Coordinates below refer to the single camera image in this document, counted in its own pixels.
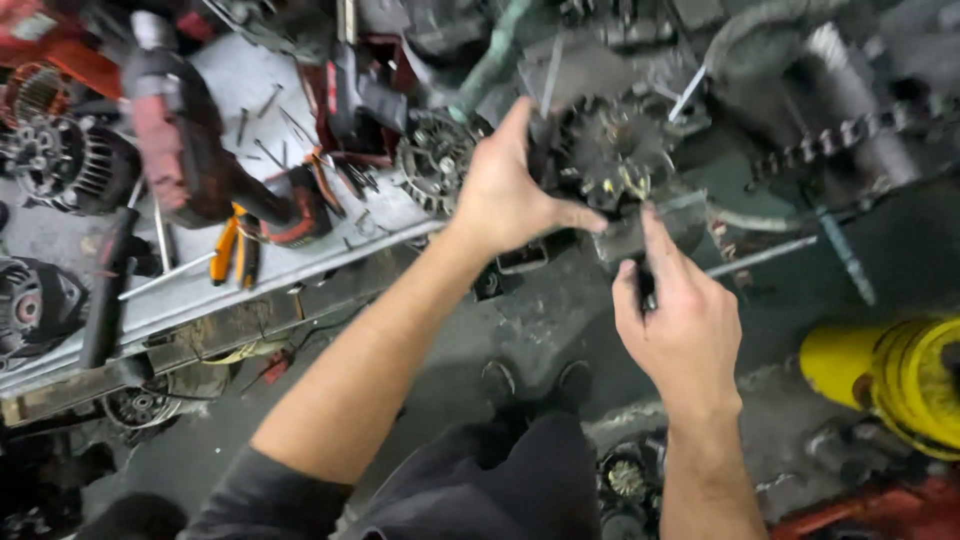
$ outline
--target yellow cylinder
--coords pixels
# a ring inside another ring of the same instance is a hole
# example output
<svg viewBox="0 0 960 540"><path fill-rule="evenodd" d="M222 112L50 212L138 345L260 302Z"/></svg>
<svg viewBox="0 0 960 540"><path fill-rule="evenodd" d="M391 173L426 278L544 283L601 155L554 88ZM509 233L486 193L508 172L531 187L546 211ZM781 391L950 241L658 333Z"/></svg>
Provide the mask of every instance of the yellow cylinder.
<svg viewBox="0 0 960 540"><path fill-rule="evenodd" d="M821 326L804 340L800 365L818 393L869 409L925 454L960 460L960 393L941 360L954 342L960 318Z"/></svg>

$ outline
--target concrete floor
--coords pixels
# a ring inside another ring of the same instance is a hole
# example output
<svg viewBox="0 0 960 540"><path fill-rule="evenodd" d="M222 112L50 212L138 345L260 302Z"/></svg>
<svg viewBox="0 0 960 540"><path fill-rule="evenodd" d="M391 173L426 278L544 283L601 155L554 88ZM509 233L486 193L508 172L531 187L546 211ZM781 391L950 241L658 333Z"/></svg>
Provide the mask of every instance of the concrete floor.
<svg viewBox="0 0 960 540"><path fill-rule="evenodd" d="M895 313L957 305L957 203L960 193L950 184L927 186L901 194L848 228L853 248L877 289L880 306L873 310L860 304L828 246L808 248L755 270L756 290L741 304L744 340L738 363L747 404L745 448L755 481L808 469L799 458L802 435L828 417L845 413L813 395L796 369L789 367L789 358L816 321L888 319ZM609 282L586 252L574 248L505 297L479 305L465 300L426 360L408 399L407 414L357 486L351 512L362 509L363 501L416 447L448 426L489 416L477 375L493 356L514 361L529 396L544 391L570 360L588 360L596 378L583 416L601 449L629 432L662 422L652 383L616 335ZM236 450L323 344L302 353L278 383L255 385L238 397L238 389L261 365L248 361L228 395L205 414L184 417L129 456L120 456L121 472L87 490L88 515L121 494L136 491L157 493L194 514ZM796 506L835 487L818 480L787 482L778 489L786 493L787 505ZM783 512L776 503L771 505L769 517Z"/></svg>

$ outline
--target metal workbench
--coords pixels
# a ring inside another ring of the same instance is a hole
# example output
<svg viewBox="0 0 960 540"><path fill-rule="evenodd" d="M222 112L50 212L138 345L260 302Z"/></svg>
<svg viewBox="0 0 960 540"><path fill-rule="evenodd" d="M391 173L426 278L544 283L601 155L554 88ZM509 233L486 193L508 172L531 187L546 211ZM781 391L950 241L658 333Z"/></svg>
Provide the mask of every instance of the metal workbench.
<svg viewBox="0 0 960 540"><path fill-rule="evenodd" d="M283 160L282 148L286 141L288 162L302 161L307 148L290 133L280 115L280 107L283 107L306 129L310 130L314 124L291 59L251 45L238 35L228 35L205 48L192 61L204 75L220 106L226 127L225 148L237 155L248 172L263 179L280 170L254 145L255 139L263 141L279 160ZM274 83L282 85L283 90L263 118L258 118L257 114L273 92ZM250 110L250 118L242 147L237 148L236 130L241 108ZM368 191L366 203L351 197L343 184L336 180L334 171L327 170L327 176L348 212L347 219L342 221L331 215L334 223L331 234L298 250L265 246L258 285L253 290L239 290L233 282L214 287L210 284L206 266L202 265L193 273L134 297L126 303L117 356L141 351L142 341L150 335L267 292L309 282L326 271L436 231L443 225L429 218L405 192L393 185L395 173L380 177L380 193ZM90 276L96 271L96 249L112 218L83 218L46 208L20 209L12 204L16 197L15 183L0 183L0 198L12 205L10 224L3 232L7 252L55 263L89 283ZM153 201L148 197L140 205L144 217L137 226L137 234L155 241ZM371 213L358 226L356 220L364 209ZM183 263L212 251L221 227L198 231L171 229L178 259ZM132 286L146 281L134 278ZM83 338L83 331L79 331L46 356L0 374L0 398L15 397L77 375L80 369L76 361Z"/></svg>

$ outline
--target hand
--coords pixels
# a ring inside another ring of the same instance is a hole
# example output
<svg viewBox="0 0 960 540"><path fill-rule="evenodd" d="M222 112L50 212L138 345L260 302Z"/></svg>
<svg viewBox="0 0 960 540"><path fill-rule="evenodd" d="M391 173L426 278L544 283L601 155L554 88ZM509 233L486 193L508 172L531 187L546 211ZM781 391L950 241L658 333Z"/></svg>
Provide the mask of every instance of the hand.
<svg viewBox="0 0 960 540"><path fill-rule="evenodd" d="M527 170L527 125L533 101L520 98L492 136L480 141L449 229L490 257L525 246L553 229L607 228L599 213L548 196Z"/></svg>
<svg viewBox="0 0 960 540"><path fill-rule="evenodd" d="M636 264L613 284L616 330L660 392L672 426L735 419L743 404L733 380L740 346L736 297L677 249L652 206L644 206L647 259L658 308L637 310Z"/></svg>

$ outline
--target black shoe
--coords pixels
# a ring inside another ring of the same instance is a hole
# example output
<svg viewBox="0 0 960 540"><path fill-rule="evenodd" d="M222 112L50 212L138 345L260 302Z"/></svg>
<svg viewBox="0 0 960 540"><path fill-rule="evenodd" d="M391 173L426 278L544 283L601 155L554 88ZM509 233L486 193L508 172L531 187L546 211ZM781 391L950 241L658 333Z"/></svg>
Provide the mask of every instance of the black shoe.
<svg viewBox="0 0 960 540"><path fill-rule="evenodd" d="M557 385L546 397L546 404L552 410L579 414L580 407L590 399L593 388L593 371L585 360L577 360L567 364L560 376Z"/></svg>
<svg viewBox="0 0 960 540"><path fill-rule="evenodd" d="M516 379L500 360L491 360L480 372L480 385L494 411L516 404Z"/></svg>

